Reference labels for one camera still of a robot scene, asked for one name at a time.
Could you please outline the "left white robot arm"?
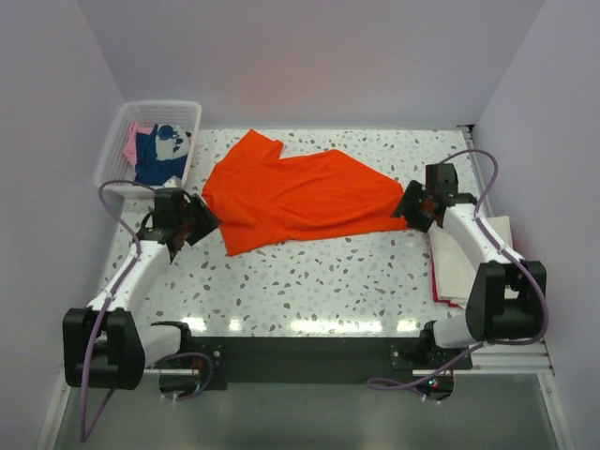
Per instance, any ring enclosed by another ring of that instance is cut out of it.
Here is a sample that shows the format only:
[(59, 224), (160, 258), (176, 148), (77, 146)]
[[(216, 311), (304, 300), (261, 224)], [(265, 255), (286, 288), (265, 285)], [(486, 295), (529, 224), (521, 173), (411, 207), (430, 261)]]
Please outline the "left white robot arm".
[(183, 246), (194, 246), (219, 225), (197, 194), (179, 187), (154, 192), (154, 206), (131, 230), (123, 264), (107, 286), (83, 308), (71, 308), (62, 321), (66, 382), (71, 387), (132, 390), (144, 370), (165, 360), (174, 368), (194, 356), (184, 322), (159, 321), (141, 333), (135, 315), (156, 278)]

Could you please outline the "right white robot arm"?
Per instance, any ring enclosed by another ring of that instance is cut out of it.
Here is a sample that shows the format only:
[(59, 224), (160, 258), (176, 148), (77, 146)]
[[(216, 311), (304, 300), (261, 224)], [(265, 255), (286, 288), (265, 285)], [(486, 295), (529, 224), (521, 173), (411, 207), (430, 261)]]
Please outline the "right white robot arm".
[(486, 342), (529, 345), (548, 329), (545, 297), (547, 270), (527, 261), (491, 229), (479, 213), (480, 203), (459, 190), (453, 164), (426, 166), (426, 181), (411, 181), (393, 213), (409, 228), (428, 233), (433, 226), (454, 238), (475, 270), (465, 312), (430, 322), (417, 346), (420, 362), (439, 368), (451, 349)]

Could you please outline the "orange t shirt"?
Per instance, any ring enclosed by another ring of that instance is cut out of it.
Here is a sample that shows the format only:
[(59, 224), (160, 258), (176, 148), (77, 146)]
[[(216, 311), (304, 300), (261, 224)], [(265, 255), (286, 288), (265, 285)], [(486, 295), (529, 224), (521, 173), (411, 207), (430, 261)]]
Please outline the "orange t shirt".
[(399, 182), (337, 149), (297, 157), (283, 157), (283, 149), (251, 130), (209, 175), (202, 196), (229, 255), (406, 229), (392, 216), (404, 193)]

